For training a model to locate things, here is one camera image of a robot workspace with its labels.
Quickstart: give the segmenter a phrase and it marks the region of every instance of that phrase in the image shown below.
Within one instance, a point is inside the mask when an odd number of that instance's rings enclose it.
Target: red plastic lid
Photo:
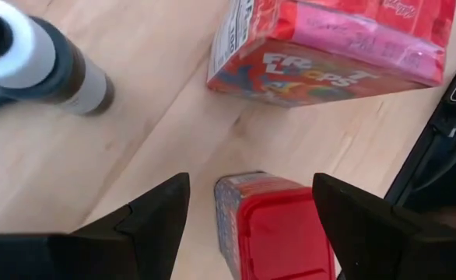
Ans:
[[[259,194],[237,216],[242,280],[334,280],[331,245],[311,189]]]

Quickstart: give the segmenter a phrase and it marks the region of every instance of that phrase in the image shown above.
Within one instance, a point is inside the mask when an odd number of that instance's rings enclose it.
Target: wood grain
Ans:
[[[0,233],[70,232],[171,175],[191,174],[173,279],[230,279],[212,188],[266,170],[305,185],[326,172],[382,196],[444,87],[285,110],[205,88],[228,0],[14,0],[61,28],[117,87],[101,117],[0,110]],[[456,71],[456,20],[446,80]]]

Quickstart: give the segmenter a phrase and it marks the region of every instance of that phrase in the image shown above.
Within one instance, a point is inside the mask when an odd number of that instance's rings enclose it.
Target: wooden floor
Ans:
[[[228,0],[15,0],[50,20],[117,87],[101,117],[18,104],[0,110],[0,233],[70,232],[175,173],[191,207],[173,279],[231,279],[212,188],[266,170],[305,185],[326,172],[382,196],[444,88],[284,110],[205,88]],[[447,81],[456,71],[456,21]]]

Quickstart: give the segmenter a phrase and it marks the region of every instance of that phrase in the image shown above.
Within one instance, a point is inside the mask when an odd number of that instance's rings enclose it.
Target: nutrition label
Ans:
[[[230,12],[212,42],[209,76],[211,79],[247,42],[254,0],[232,0]]]

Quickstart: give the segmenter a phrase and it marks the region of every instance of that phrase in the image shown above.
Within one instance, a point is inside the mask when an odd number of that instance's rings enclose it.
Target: froot loops cereal box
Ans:
[[[208,87],[296,107],[438,86],[456,0],[231,0]]]

